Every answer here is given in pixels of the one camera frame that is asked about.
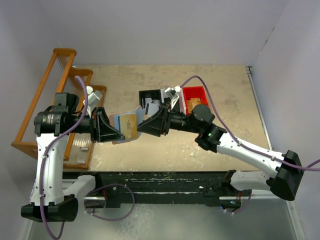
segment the cable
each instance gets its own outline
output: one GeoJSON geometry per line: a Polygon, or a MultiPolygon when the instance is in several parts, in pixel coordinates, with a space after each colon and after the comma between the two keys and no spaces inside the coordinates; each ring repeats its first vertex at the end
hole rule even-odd
{"type": "Polygon", "coordinates": [[[82,110],[81,117],[79,118],[79,120],[71,128],[69,128],[64,133],[60,134],[57,138],[55,138],[52,142],[49,143],[49,145],[46,147],[46,149],[44,151],[44,154],[42,156],[42,162],[41,162],[41,168],[40,168],[39,193],[40,193],[40,196],[41,196],[40,197],[41,219],[43,221],[43,224],[44,224],[44,227],[45,227],[47,233],[54,240],[59,240],[61,238],[62,232],[64,230],[65,222],[63,222],[62,225],[61,225],[61,229],[60,229],[59,235],[55,236],[51,232],[51,230],[50,230],[50,228],[48,226],[48,222],[47,222],[46,214],[45,214],[45,206],[44,206],[45,205],[45,200],[44,200],[44,173],[45,173],[46,159],[47,159],[47,156],[48,156],[48,153],[49,153],[51,147],[57,141],[59,141],[61,138],[63,138],[64,136],[68,135],[69,133],[71,133],[77,126],[79,126],[81,121],[85,118],[85,115],[86,115],[86,112],[87,112],[87,108],[88,108],[88,93],[87,93],[86,85],[83,82],[83,80],[81,79],[81,77],[79,77],[79,76],[75,76],[75,80],[77,80],[78,83],[81,85],[81,87],[83,89],[83,93],[84,93],[84,108],[82,110]]]}
{"type": "Polygon", "coordinates": [[[230,214],[239,214],[239,213],[241,213],[249,205],[250,200],[251,200],[251,196],[252,196],[252,190],[249,193],[248,200],[245,202],[245,204],[242,207],[239,208],[239,210],[237,210],[237,211],[227,211],[225,209],[224,212],[225,213],[230,213],[230,214]]]}
{"type": "Polygon", "coordinates": [[[128,217],[128,216],[132,213],[132,211],[134,210],[134,208],[135,208],[135,195],[134,195],[134,193],[131,191],[131,189],[128,188],[126,185],[123,185],[123,184],[121,184],[121,183],[112,183],[112,184],[108,184],[108,185],[99,187],[99,188],[97,188],[97,189],[95,189],[95,190],[92,190],[92,191],[89,192],[88,194],[93,194],[93,193],[98,192],[98,191],[100,191],[100,190],[103,190],[103,189],[105,189],[105,188],[114,187],[114,186],[124,187],[124,188],[127,189],[127,190],[129,191],[129,193],[131,194],[131,197],[132,197],[132,207],[131,207],[130,211],[129,211],[126,215],[124,215],[124,216],[122,216],[122,217],[119,217],[119,218],[106,218],[106,217],[98,216],[98,215],[95,215],[93,212],[88,211],[87,206],[86,206],[86,203],[84,203],[85,212],[86,212],[87,214],[90,214],[91,216],[97,218],[97,219],[101,219],[101,220],[105,220],[105,221],[111,221],[111,222],[120,221],[120,220],[123,220],[123,219],[125,219],[126,217],[128,217]]]}
{"type": "Polygon", "coordinates": [[[102,191],[103,191],[104,199],[107,201],[107,191],[105,189],[103,189],[102,191]]]}
{"type": "Polygon", "coordinates": [[[50,112],[51,109],[52,109],[52,105],[51,105],[51,106],[48,106],[48,107],[44,110],[44,112],[50,112]]]}
{"type": "Polygon", "coordinates": [[[82,106],[82,108],[81,108],[79,111],[75,111],[74,113],[72,113],[72,115],[81,113],[82,110],[84,109],[84,107],[85,107],[85,106],[82,106]]]}
{"type": "Polygon", "coordinates": [[[199,79],[199,80],[202,82],[203,87],[205,88],[205,91],[206,91],[206,93],[208,94],[210,103],[211,103],[211,105],[212,105],[212,108],[213,108],[213,111],[214,111],[216,117],[219,119],[220,123],[224,126],[224,128],[227,130],[227,132],[231,135],[231,137],[233,138],[233,140],[234,140],[238,145],[240,145],[241,147],[243,147],[244,149],[246,149],[246,150],[248,150],[248,151],[250,151],[250,152],[252,152],[252,153],[265,156],[265,157],[267,157],[267,158],[270,158],[270,159],[273,160],[273,161],[278,161],[278,162],[280,162],[280,163],[282,163],[282,164],[285,164],[285,165],[287,165],[287,166],[289,166],[289,167],[292,167],[292,168],[295,168],[295,169],[300,169],[300,170],[303,170],[303,171],[320,172],[320,168],[311,168],[312,166],[316,165],[317,163],[320,163],[320,159],[314,161],[313,163],[311,163],[311,164],[308,165],[307,167],[297,166],[297,165],[291,164],[291,163],[289,163],[289,162],[283,161],[283,160],[281,160],[281,159],[279,159],[279,158],[277,158],[277,157],[275,157],[275,156],[272,156],[272,155],[270,155],[270,154],[267,154],[267,153],[264,153],[264,152],[255,150],[255,149],[253,149],[253,148],[251,148],[251,147],[248,147],[248,146],[244,145],[243,143],[241,143],[241,142],[238,140],[238,138],[232,133],[232,131],[230,130],[230,128],[225,124],[225,122],[222,120],[222,118],[220,117],[220,115],[219,115],[219,113],[218,113],[218,111],[217,111],[217,108],[216,108],[216,106],[215,106],[215,104],[214,104],[214,101],[213,101],[213,99],[212,99],[212,97],[211,97],[211,95],[210,95],[209,89],[208,89],[205,81],[204,81],[200,76],[198,76],[198,75],[193,75],[193,76],[189,77],[187,80],[184,81],[184,83],[182,83],[182,84],[180,85],[180,88],[183,88],[191,79],[194,79],[194,78],[197,78],[197,79],[199,79]]]}

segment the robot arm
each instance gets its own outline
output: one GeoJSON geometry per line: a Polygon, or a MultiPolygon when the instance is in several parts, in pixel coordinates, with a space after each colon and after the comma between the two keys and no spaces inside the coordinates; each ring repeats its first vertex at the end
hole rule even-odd
{"type": "MultiPolygon", "coordinates": [[[[276,196],[293,201],[295,199],[303,172],[293,167],[283,165],[277,161],[249,151],[239,146],[232,136],[223,128],[215,125],[215,116],[206,105],[197,105],[190,115],[172,110],[178,98],[179,88],[168,90],[172,93],[171,105],[163,104],[159,111],[138,126],[138,131],[157,137],[169,133],[169,129],[198,134],[195,142],[204,150],[225,154],[248,163],[261,171],[230,170],[225,176],[227,188],[233,191],[243,190],[270,190],[276,196]]],[[[34,119],[35,133],[38,144],[38,165],[36,181],[31,193],[30,204],[21,209],[25,218],[41,222],[40,215],[40,169],[42,155],[46,146],[61,133],[68,130],[80,118],[74,115],[79,101],[74,94],[56,93],[54,106],[51,111],[39,112],[34,119]]],[[[113,128],[103,107],[94,108],[91,115],[83,121],[72,133],[90,134],[93,142],[109,142],[124,140],[125,137],[113,128]]],[[[251,149],[268,153],[278,159],[301,166],[298,155],[288,151],[286,154],[263,149],[238,138],[251,149]]],[[[63,181],[63,156],[66,150],[68,136],[62,137],[49,151],[45,162],[43,178],[43,199],[45,216],[48,222],[71,222],[78,212],[78,200],[96,187],[95,177],[82,175],[72,181],[63,181]]]]}
{"type": "MultiPolygon", "coordinates": [[[[38,161],[37,174],[30,197],[30,204],[21,209],[25,218],[41,222],[40,214],[40,172],[45,148],[60,134],[70,129],[80,118],[74,114],[78,96],[69,93],[56,93],[51,111],[39,112],[34,118],[37,135],[38,161]]],[[[93,142],[124,140],[125,137],[110,125],[103,107],[96,107],[86,115],[72,133],[90,134],[93,142]]],[[[95,177],[82,175],[72,181],[63,181],[64,154],[69,136],[59,139],[50,149],[44,167],[43,201],[48,222],[72,222],[77,216],[78,200],[96,187],[95,177]]]]}
{"type": "MultiPolygon", "coordinates": [[[[293,201],[303,172],[240,146],[225,129],[213,123],[214,118],[204,104],[195,106],[190,115],[176,112],[170,105],[163,104],[157,113],[138,126],[138,131],[157,137],[168,134],[169,129],[197,133],[195,142],[202,149],[237,158],[261,170],[233,171],[229,184],[236,190],[270,190],[284,200],[293,201]]],[[[298,155],[293,151],[283,154],[237,139],[251,149],[301,166],[298,155]]]]}

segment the orange wooden frame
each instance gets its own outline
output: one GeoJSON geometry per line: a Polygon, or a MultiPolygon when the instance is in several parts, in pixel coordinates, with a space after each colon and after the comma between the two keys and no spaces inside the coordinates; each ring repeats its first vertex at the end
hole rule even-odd
{"type": "MultiPolygon", "coordinates": [[[[51,73],[51,70],[52,70],[55,62],[59,61],[59,64],[64,68],[63,72],[61,74],[61,78],[60,78],[58,87],[55,90],[55,93],[63,92],[68,81],[71,81],[73,86],[75,86],[77,89],[80,89],[81,86],[79,86],[75,81],[76,75],[81,76],[83,78],[86,77],[86,80],[85,80],[86,86],[88,86],[90,84],[90,81],[91,81],[91,78],[93,75],[92,70],[72,67],[72,64],[73,64],[73,61],[74,61],[76,54],[77,54],[77,52],[72,48],[55,48],[53,50],[52,57],[49,61],[49,64],[48,64],[44,74],[43,74],[43,77],[42,77],[41,82],[38,86],[38,89],[37,89],[32,101],[31,101],[31,104],[28,108],[28,111],[27,111],[25,117],[24,117],[24,120],[21,124],[19,131],[18,131],[18,134],[16,135],[15,140],[11,144],[14,148],[24,152],[25,154],[31,156],[34,159],[38,159],[37,143],[23,141],[23,137],[24,137],[24,134],[26,132],[28,125],[33,124],[33,119],[30,122],[31,117],[35,111],[35,108],[37,106],[37,102],[43,92],[43,89],[45,87],[45,84],[48,80],[48,77],[51,73]]],[[[92,87],[95,90],[101,91],[103,98],[101,99],[100,104],[103,105],[104,96],[105,96],[107,88],[105,86],[95,86],[95,85],[92,85],[92,87]]],[[[82,103],[83,99],[84,99],[84,95],[82,94],[79,102],[82,103]]],[[[79,104],[77,109],[80,110],[81,107],[82,107],[82,104],[79,104]]],[[[66,148],[66,151],[64,154],[64,160],[69,159],[69,154],[70,154],[70,151],[72,148],[74,137],[75,137],[74,133],[71,134],[69,137],[69,141],[67,143],[67,148],[66,148]]],[[[91,152],[92,152],[92,143],[90,144],[90,148],[88,151],[88,156],[87,156],[87,160],[86,160],[85,164],[81,164],[81,166],[66,164],[65,167],[66,168],[77,168],[77,169],[79,169],[79,168],[88,169],[91,152]]]]}

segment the card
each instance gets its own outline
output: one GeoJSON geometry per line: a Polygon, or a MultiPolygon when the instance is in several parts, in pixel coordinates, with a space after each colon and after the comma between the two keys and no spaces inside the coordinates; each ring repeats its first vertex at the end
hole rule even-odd
{"type": "Polygon", "coordinates": [[[137,115],[135,113],[119,115],[118,121],[119,131],[124,135],[125,140],[138,137],[137,115]]]}
{"type": "Polygon", "coordinates": [[[133,111],[110,115],[110,125],[124,135],[124,140],[115,140],[112,144],[122,144],[138,139],[141,135],[141,132],[138,132],[138,125],[144,120],[144,115],[145,110],[141,106],[133,111]]]}

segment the black end cap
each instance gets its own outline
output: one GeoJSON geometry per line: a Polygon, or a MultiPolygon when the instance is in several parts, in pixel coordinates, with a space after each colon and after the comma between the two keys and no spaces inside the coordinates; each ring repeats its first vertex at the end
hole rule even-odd
{"type": "MultiPolygon", "coordinates": [[[[284,161],[296,166],[301,166],[298,154],[291,150],[288,150],[284,156],[284,161]]],[[[281,199],[293,201],[296,198],[303,175],[303,170],[282,164],[278,174],[270,184],[270,190],[281,199]]]]}
{"type": "MultiPolygon", "coordinates": [[[[65,196],[64,201],[54,205],[44,206],[47,222],[73,222],[78,213],[78,200],[75,195],[65,196]]],[[[21,216],[35,222],[42,222],[40,206],[34,203],[21,207],[21,216]]]]}
{"type": "Polygon", "coordinates": [[[110,125],[109,118],[104,107],[94,109],[92,115],[96,115],[97,129],[91,133],[91,140],[105,143],[110,141],[125,140],[125,136],[110,125]]]}
{"type": "Polygon", "coordinates": [[[168,109],[168,105],[162,104],[161,108],[154,115],[138,125],[138,132],[150,134],[156,137],[160,137],[161,134],[167,134],[170,127],[167,124],[169,116],[168,109]]]}

